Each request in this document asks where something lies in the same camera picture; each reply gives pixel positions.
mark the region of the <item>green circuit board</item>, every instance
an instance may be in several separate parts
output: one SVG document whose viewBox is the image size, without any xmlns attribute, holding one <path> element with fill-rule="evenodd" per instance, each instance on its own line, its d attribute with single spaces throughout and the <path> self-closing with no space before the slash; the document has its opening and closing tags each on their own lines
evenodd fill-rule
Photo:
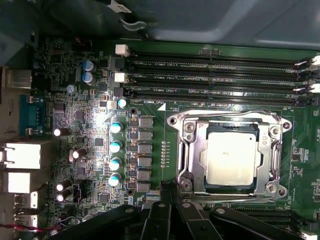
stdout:
<svg viewBox="0 0 320 240">
<path fill-rule="evenodd" d="M 261 102 L 255 105 L 235 103 L 203 103 L 192 101 L 171 100 L 128 100 L 124 109 L 108 109 L 100 102 L 107 102 L 112 96 L 110 78 L 110 58 L 114 55 L 115 44 L 127 44 L 129 47 L 143 52 L 198 54 L 204 47 L 219 49 L 222 56 L 267 58 L 283 60 L 299 60 L 316 55 L 312 51 L 284 50 L 270 48 L 250 48 L 236 46 L 210 46 L 203 44 L 179 44 L 140 41 L 110 41 L 92 40 L 90 49 L 84 51 L 73 50 L 72 43 L 60 38 L 43 39 L 39 52 L 45 56 L 45 71 L 42 73 L 51 78 L 50 93 L 45 93 L 46 102 L 46 131 L 52 135 L 53 125 L 61 121 L 71 129 L 72 135 L 61 138 L 61 159 L 53 166 L 52 182 L 49 189 L 49 224 L 54 224 L 59 210 L 71 204 L 67 199 L 63 203 L 55 201 L 55 185 L 71 178 L 88 180 L 88 198 L 76 205 L 76 216 L 95 216 L 122 204 L 140 206 L 146 201 L 159 199 L 160 181 L 170 181 L 177 174 L 177 132 L 167 125 L 167 117 L 171 114 L 188 109 L 215 109 L 230 111 L 267 110 L 276 112 L 293 123 L 291 131 L 283 135 L 281 182 L 288 189 L 288 195 L 276 202 L 266 204 L 237 204 L 227 206 L 242 206 L 247 208 L 278 208 L 297 211 L 301 216 L 317 219 L 320 212 L 320 116 L 318 106 L 294 107 L 268 105 Z M 94 73 L 96 83 L 88 85 L 81 81 L 82 62 L 90 59 L 97 63 Z M 105 83 L 106 90 L 99 89 L 99 83 Z M 68 94 L 66 87 L 76 86 L 75 94 Z M 55 112 L 58 102 L 65 103 L 64 112 Z M 81 118 L 75 118 L 76 111 L 83 112 Z M 133 189 L 128 193 L 127 184 L 130 181 L 128 171 L 132 168 L 127 162 L 130 157 L 128 146 L 135 144 L 128 138 L 131 121 L 147 117 L 153 119 L 151 186 L 149 193 L 137 192 Z M 120 122 L 123 131 L 111 133 L 110 124 Z M 95 139 L 103 139 L 102 145 L 95 145 Z M 110 154 L 109 144 L 120 141 L 123 148 L 116 154 Z M 69 150 L 72 147 L 88 147 L 86 160 L 70 163 Z M 117 172 L 122 176 L 117 187 L 108 186 L 111 172 L 106 167 L 110 158 L 122 159 L 123 167 Z"/>
</svg>

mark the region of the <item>motherboard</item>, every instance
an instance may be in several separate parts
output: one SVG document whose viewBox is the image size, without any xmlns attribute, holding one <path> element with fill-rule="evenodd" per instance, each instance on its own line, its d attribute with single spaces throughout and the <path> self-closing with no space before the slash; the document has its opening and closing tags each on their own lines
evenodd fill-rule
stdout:
<svg viewBox="0 0 320 240">
<path fill-rule="evenodd" d="M 33 55 L 32 96 L 21 96 L 23 115 L 36 120 L 21 119 L 20 134 L 60 140 L 47 226 L 66 213 L 83 222 L 159 201 L 173 182 L 183 200 L 204 208 L 292 210 L 317 222 L 315 55 L 44 38 Z"/>
</svg>

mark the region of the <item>blue serial port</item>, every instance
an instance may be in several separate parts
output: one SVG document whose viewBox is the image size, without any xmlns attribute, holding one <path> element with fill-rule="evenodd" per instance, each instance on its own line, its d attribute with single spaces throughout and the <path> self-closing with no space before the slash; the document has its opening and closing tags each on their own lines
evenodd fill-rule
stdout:
<svg viewBox="0 0 320 240">
<path fill-rule="evenodd" d="M 20 95 L 19 134 L 39 135 L 45 128 L 45 101 L 41 96 Z"/>
</svg>

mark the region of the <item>cpu socket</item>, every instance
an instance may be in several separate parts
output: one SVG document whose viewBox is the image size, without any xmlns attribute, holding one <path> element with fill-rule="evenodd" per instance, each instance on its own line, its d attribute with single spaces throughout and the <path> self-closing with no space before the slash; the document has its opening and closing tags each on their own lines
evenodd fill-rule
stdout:
<svg viewBox="0 0 320 240">
<path fill-rule="evenodd" d="M 177 182 L 184 199 L 267 203 L 287 195 L 280 161 L 289 120 L 260 110 L 190 109 L 167 123 L 179 133 Z"/>
</svg>

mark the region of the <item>black capacitor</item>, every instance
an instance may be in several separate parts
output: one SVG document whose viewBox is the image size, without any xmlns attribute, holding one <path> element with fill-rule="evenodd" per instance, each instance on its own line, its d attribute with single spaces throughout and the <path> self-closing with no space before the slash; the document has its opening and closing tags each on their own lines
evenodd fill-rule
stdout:
<svg viewBox="0 0 320 240">
<path fill-rule="evenodd" d="M 60 192 L 57 196 L 56 196 L 56 200 L 58 202 L 63 202 L 64 200 L 66 200 L 67 197 L 69 197 L 72 194 L 72 188 L 68 187 L 65 190 L 63 190 L 62 192 Z"/>
<path fill-rule="evenodd" d="M 56 128 L 53 131 L 53 135 L 56 137 L 63 137 L 63 136 L 68 136 L 70 134 L 69 128 L 66 127 L 61 127 L 61 128 Z"/>
<path fill-rule="evenodd" d="M 80 148 L 79 150 L 75 150 L 73 153 L 72 153 L 72 157 L 74 159 L 78 159 L 78 158 L 82 158 L 84 157 L 85 155 L 87 155 L 88 151 L 87 149 L 85 149 L 84 147 Z"/>
<path fill-rule="evenodd" d="M 61 192 L 61 191 L 65 190 L 65 189 L 67 189 L 68 187 L 70 187 L 71 185 L 72 185 L 71 180 L 70 179 L 65 179 L 65 180 L 63 180 L 62 182 L 60 182 L 60 183 L 58 183 L 56 185 L 56 190 Z"/>
</svg>

